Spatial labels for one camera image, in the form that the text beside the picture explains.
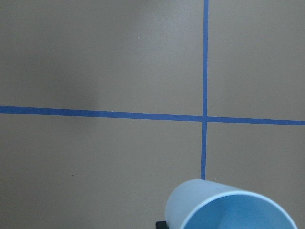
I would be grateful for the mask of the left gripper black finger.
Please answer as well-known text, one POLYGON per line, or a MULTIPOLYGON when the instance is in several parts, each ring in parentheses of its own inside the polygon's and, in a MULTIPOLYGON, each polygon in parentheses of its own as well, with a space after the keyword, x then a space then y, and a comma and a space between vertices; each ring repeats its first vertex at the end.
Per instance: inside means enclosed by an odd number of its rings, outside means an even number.
POLYGON ((156 222, 156 229, 168 229, 168 225, 166 221, 157 221, 156 222))

